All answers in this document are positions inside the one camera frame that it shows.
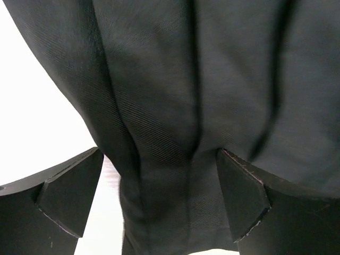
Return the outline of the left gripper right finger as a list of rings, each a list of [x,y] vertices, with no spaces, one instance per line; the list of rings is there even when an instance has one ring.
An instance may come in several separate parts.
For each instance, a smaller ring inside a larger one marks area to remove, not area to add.
[[[240,254],[339,254],[339,196],[284,180],[224,149],[217,171]]]

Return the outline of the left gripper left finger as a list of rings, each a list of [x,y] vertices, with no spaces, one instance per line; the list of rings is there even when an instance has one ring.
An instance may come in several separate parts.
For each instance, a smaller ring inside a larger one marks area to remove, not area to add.
[[[1,255],[74,254],[83,237],[104,155],[93,147],[1,186]]]

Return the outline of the black skirt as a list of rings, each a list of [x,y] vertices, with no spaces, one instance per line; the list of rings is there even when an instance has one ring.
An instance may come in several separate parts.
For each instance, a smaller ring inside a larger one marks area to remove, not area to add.
[[[121,176],[123,254],[237,250],[220,149],[339,194],[339,1],[5,1]]]

